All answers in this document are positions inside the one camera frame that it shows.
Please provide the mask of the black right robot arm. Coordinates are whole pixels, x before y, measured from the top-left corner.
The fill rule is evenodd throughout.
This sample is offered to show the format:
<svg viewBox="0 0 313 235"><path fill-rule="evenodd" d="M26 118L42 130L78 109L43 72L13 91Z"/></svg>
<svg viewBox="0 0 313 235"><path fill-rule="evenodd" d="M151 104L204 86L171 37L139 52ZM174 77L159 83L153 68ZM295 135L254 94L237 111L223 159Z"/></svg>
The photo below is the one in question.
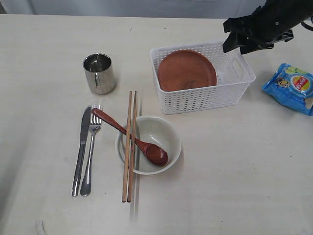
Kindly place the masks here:
<svg viewBox="0 0 313 235"><path fill-rule="evenodd" d="M292 28L312 15L311 0L268 0L252 14L223 23L224 32L229 33L223 52L240 48L241 54L248 54L272 49L277 42L292 40Z"/></svg>

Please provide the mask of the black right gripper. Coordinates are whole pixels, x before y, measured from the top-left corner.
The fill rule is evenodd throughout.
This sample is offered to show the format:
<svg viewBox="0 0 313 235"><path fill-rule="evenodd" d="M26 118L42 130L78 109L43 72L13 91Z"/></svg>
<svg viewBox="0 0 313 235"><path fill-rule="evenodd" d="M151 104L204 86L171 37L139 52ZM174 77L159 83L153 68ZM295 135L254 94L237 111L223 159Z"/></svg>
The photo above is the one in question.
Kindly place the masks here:
<svg viewBox="0 0 313 235"><path fill-rule="evenodd" d="M240 47L241 54L272 49L274 43L288 42L294 38L292 26L283 22L279 9L258 7L252 14L229 18L224 23L224 32L229 33L223 43L223 52Z"/></svg>

